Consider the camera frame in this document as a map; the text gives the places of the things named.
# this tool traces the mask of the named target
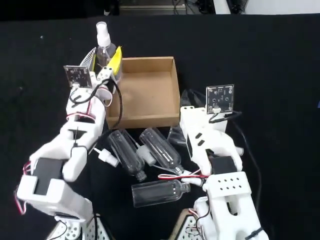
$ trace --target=black tablecloth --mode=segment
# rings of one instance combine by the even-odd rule
[[[276,239],[316,239],[320,15],[1,23],[1,239],[44,239],[55,224],[30,206],[19,216],[13,190],[28,157],[64,124],[69,88],[62,66],[79,64],[96,45],[95,24],[101,20],[125,57],[174,56],[181,91],[235,84],[234,106],[243,112],[238,122],[262,172],[262,224]],[[130,132],[137,136],[141,129]],[[232,125],[227,132],[236,145],[244,145]],[[185,168],[195,169],[186,150],[179,151]],[[242,160],[255,196],[255,169],[246,154]],[[146,173],[151,181],[160,172],[147,167]],[[72,187],[85,197],[93,189],[95,209],[119,240],[167,238],[180,211],[204,195],[192,186],[177,202],[135,209],[134,183],[120,166],[102,163],[92,153]]]

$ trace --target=cardboard box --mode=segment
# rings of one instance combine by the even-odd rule
[[[176,126],[180,120],[180,93],[173,57],[124,58],[119,83],[123,115],[118,128]],[[120,113],[119,96],[106,111],[109,127]]]

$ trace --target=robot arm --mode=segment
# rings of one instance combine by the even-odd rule
[[[114,78],[112,69],[103,69],[103,81]],[[90,98],[93,89],[102,82],[90,73],[92,88],[73,85],[66,106],[67,122],[60,133],[44,144],[30,160],[31,174],[21,178],[16,195],[34,208],[55,219],[87,223],[93,217],[90,200],[75,193],[67,182],[74,182],[87,163],[88,150],[102,134],[106,110],[104,100],[111,93],[102,85]]]
[[[213,114],[207,114],[204,107],[184,106],[180,112],[180,127],[189,156],[201,173],[209,176],[202,186],[207,196],[200,197],[193,207],[199,216],[196,227],[203,229],[203,238],[268,240],[260,225],[247,175],[242,171],[240,151],[225,133],[227,121],[210,123]],[[215,119],[224,117],[225,113],[218,113]],[[201,185],[196,178],[182,181]]]

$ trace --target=circuit board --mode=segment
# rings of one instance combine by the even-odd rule
[[[213,114],[214,108],[221,108],[221,113],[233,111],[233,84],[206,87],[206,113]]]
[[[86,66],[63,66],[66,78],[69,81],[70,87],[73,84],[79,84],[82,88],[91,88],[90,72]]]

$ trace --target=clear plastic bottle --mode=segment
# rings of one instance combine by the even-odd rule
[[[111,42],[108,27],[104,21],[100,21],[96,24],[96,32],[98,47],[95,50],[96,64],[94,67],[94,71],[96,74],[98,74],[103,67],[107,66],[111,58],[115,55],[117,47]],[[119,81],[121,79],[121,76],[122,66],[120,66],[115,79]]]
[[[141,133],[139,138],[163,168],[172,169],[178,175],[183,173],[184,168],[181,166],[179,153],[158,129],[147,128]]]
[[[145,162],[136,154],[136,148],[127,134],[125,130],[116,130],[109,135],[108,140],[124,170],[142,182],[147,178],[143,171]]]
[[[140,208],[177,201],[182,194],[190,192],[190,185],[174,179],[135,184],[131,186],[131,190],[133,206]]]

